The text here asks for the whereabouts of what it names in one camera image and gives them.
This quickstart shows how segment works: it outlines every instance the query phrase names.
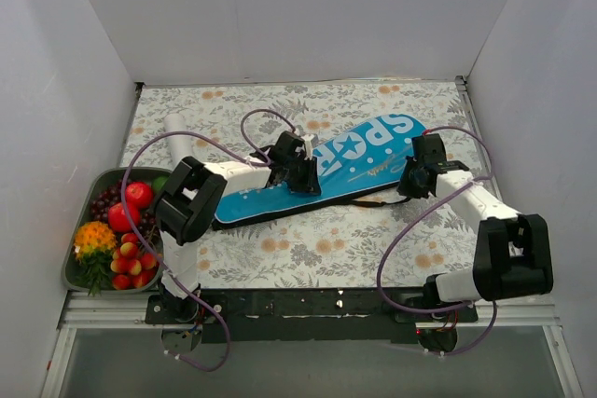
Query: gray floor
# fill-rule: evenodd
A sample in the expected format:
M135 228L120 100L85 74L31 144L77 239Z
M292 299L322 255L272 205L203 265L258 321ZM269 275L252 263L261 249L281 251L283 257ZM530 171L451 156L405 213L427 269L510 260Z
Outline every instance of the gray floor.
M470 340L481 330L463 328ZM222 346L199 346L212 362ZM562 389L540 327L496 328L450 359L381 342L235 343L229 363L204 374L163 354L160 331L79 330L62 397L557 397Z

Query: blue fabric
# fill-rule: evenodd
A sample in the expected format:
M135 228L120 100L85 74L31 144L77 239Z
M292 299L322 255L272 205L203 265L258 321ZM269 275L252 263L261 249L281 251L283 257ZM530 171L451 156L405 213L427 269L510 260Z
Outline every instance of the blue fabric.
M406 156L412 156L410 139L424 130L418 120L405 115L372 118L314 148L321 196L291 193L285 184L234 193L220 200L215 219L230 224L395 184Z

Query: dark green tray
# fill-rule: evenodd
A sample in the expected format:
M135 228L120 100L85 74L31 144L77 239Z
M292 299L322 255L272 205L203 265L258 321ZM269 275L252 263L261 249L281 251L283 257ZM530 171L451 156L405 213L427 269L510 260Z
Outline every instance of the dark green tray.
M81 291L81 292L88 292L89 288L83 288L81 286L77 286L75 284L76 277L78 277L81 273L81 266L75 259L75 254L73 253L73 242L75 240L75 234L79 227L83 226L85 223L91 221L90 216L90 206L93 200L104 190L106 190L109 186L118 182L118 180L122 179L124 172L126 171L125 168L115 168L113 170L108 170L107 172L103 172L100 174L93 182L93 186L87 198L85 199L85 205L83 206L83 210L81 211L81 215L78 218L76 223L75 231L73 232L73 237L71 238L70 244L68 245L68 251L66 251L66 257L64 258L64 263L62 264L62 281L66 285L68 289L71 291ZM169 175L171 172L168 170L163 170L160 168L133 168L131 172L131 179L133 181L141 181L151 183L155 178ZM161 243L159 243L156 247L159 253L162 252ZM116 290L116 289L103 289L102 294L106 295L114 295L114 294L135 294L141 293L149 288L151 288L154 283L158 280L161 276L161 265L158 268L158 273L156 276L150 281L147 285L143 288L138 289L126 289L126 290Z

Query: fruit basket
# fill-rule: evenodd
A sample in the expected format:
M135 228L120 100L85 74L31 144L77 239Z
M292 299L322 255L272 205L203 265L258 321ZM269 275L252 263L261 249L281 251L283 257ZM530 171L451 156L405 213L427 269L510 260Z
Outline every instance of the fruit basket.
M99 294L102 295L141 293L154 286L156 281L158 281L161 276L161 265L157 264L154 268L149 268L147 270L147 273L149 270L153 271L153 277L151 280L148 280L147 282L143 281L141 274L145 273L144 270L142 272L142 269L145 269L146 265L143 264L143 267L139 268L139 272L137 272L137 263L133 262L132 260L138 259L139 264L141 264L142 262L147 261L149 257L143 254L141 244L134 242L136 239L134 234L124 231L124 228L122 227L123 221L119 216L116 215L116 209L120 203L118 182L121 185L122 176L124 175L125 170L126 169L124 168L116 168L103 172L95 179L93 186L91 187L91 190L85 200L85 205L81 215L76 223L76 229L73 233L73 238L70 241L66 257L64 258L64 262L62 264L62 281L69 290L87 292L90 294L99 292ZM165 176L168 176L169 174L170 172L167 170L139 167L132 169L130 177L135 183L153 185L153 190L155 190L156 188L161 188ZM137 198L143 201L140 202L141 205L145 205L153 190L150 187L148 189L149 192L146 192L143 191L146 188L143 185L141 185L141 187L142 188L138 188L137 190L142 190L141 193L145 193L148 196L138 196ZM131 192L133 194L137 194L136 190L131 190ZM129 200L128 193L129 189L127 190L127 203L130 203L131 201ZM142 231L142 234L153 235L152 241L154 247L158 254L161 254L162 245L160 233L155 228L155 218L151 217L146 209L142 209L138 215L138 227ZM131 239L134 247L132 247L130 244L125 246L125 242L122 241L123 238L125 241ZM81 250L81 245L75 246L76 241L78 244L82 244L82 241L86 243L89 240L100 241L101 239L103 239L101 246L102 249L95 253L98 254L98 259L85 258L87 251ZM124 258L123 253L134 253L131 254L131 257L127 256L127 259L131 259L131 262L128 266L130 267L131 265L134 265L131 267L132 270L130 272L127 272L126 270L120 272L118 270L118 266L115 267L115 265L118 265L118 262L115 262L115 264L112 265L112 261L115 261L117 258ZM83 263L84 259L91 261L90 263L86 264ZM88 274L89 271L86 269L90 268L99 269L102 272L101 275L106 276L106 281L102 283L102 286L99 289L95 287L93 291L90 290L89 286L86 287L84 284L85 282L82 280L88 278L84 275ZM115 280L124 280L121 279L121 277L128 277L131 283L134 283L134 281L138 279L136 282L138 287L131 284L130 287L116 289L114 284L118 285L118 282L115 283Z

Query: gray wall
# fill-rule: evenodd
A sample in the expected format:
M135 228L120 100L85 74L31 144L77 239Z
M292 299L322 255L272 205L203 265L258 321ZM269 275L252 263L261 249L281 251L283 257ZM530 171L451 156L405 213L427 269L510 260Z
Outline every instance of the gray wall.
M470 72L506 0L90 0L135 81Z
M88 0L0 0L0 396L41 391L60 269L134 85Z
M505 198L550 225L555 295L597 396L597 0L508 0L470 76Z

